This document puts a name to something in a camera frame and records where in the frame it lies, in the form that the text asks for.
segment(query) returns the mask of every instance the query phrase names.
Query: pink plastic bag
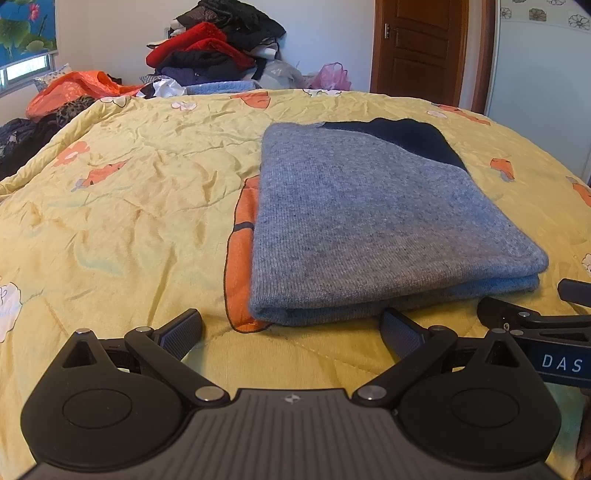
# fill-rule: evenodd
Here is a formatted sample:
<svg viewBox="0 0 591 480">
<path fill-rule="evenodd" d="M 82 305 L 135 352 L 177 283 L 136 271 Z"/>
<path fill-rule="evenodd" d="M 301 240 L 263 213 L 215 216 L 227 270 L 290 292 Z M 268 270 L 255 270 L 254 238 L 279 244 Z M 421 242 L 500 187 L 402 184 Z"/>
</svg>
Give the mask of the pink plastic bag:
<svg viewBox="0 0 591 480">
<path fill-rule="evenodd" d="M 311 89 L 318 90 L 351 90 L 351 82 L 347 70 L 342 63 L 324 65 L 312 80 Z"/>
</svg>

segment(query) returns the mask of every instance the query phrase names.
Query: brown door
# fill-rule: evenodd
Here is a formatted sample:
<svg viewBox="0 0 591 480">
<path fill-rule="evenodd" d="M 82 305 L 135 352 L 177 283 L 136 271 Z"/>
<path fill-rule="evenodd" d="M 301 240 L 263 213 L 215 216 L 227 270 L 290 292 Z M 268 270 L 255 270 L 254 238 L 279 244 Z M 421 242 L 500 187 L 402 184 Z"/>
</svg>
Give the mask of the brown door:
<svg viewBox="0 0 591 480">
<path fill-rule="evenodd" d="M 372 91 L 457 106 L 468 0 L 376 0 Z"/>
</svg>

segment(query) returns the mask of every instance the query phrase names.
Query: window frame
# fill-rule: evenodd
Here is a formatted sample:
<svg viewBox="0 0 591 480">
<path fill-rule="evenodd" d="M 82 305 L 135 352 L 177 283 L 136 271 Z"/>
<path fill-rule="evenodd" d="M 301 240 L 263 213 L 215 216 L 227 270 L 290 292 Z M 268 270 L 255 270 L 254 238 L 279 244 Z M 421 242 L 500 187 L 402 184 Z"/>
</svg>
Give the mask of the window frame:
<svg viewBox="0 0 591 480">
<path fill-rule="evenodd" d="M 20 77 L 15 78 L 15 79 L 8 80 L 8 74 L 7 74 L 8 67 L 11 67 L 13 65 L 18 65 L 19 63 L 22 63 L 24 61 L 37 59 L 40 57 L 47 58 L 47 62 L 46 62 L 47 67 L 46 68 L 43 68 L 40 70 L 35 70 L 34 72 L 29 72 L 29 73 L 26 73 L 25 75 L 21 75 Z M 29 57 L 25 60 L 16 61 L 15 63 L 11 63 L 10 65 L 6 65 L 5 67 L 0 69 L 0 97 L 3 97 L 4 95 L 7 95 L 7 94 L 12 93 L 16 90 L 20 90 L 21 88 L 31 85 L 33 83 L 33 78 L 37 77 L 38 75 L 54 72 L 55 69 L 56 69 L 55 53 L 42 53 L 42 54 L 36 55 L 34 57 Z"/>
</svg>

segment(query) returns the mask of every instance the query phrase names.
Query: window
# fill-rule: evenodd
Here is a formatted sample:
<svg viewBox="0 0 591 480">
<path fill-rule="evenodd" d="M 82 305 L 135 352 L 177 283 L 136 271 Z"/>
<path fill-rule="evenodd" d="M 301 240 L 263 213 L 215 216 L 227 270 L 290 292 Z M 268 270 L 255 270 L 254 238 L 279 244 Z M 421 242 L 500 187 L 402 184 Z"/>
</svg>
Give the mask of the window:
<svg viewBox="0 0 591 480">
<path fill-rule="evenodd" d="M 29 84 L 31 78 L 53 70 L 53 56 L 42 55 L 0 69 L 0 95 Z"/>
</svg>

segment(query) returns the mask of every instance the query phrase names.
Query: bed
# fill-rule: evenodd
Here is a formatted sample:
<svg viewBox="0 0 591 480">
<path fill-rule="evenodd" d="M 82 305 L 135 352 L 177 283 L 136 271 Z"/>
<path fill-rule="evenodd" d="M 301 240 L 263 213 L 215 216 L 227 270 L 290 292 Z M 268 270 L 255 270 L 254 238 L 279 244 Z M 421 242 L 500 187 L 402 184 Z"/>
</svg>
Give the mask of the bed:
<svg viewBox="0 0 591 480">
<path fill-rule="evenodd" d="M 245 274 L 232 261 L 232 234 L 253 215 L 243 202 L 257 185 L 265 129 L 377 117 L 437 127 L 483 192 L 548 253 L 540 287 L 504 300 L 544 314 L 581 313 L 556 287 L 591 275 L 591 193 L 549 154 L 483 116 L 316 90 L 102 99 L 0 182 L 0 477 L 12 480 L 33 464 L 20 411 L 78 327 L 117 338 L 195 307 L 205 336 L 185 361 L 232 394 L 239 387 L 351 393 L 391 366 L 376 319 L 262 325 L 245 312 L 248 289 L 228 280 Z M 408 315 L 483 336 L 476 303 Z M 548 463 L 572 478 L 584 399 L 575 388 L 548 387 L 563 415 Z"/>
</svg>

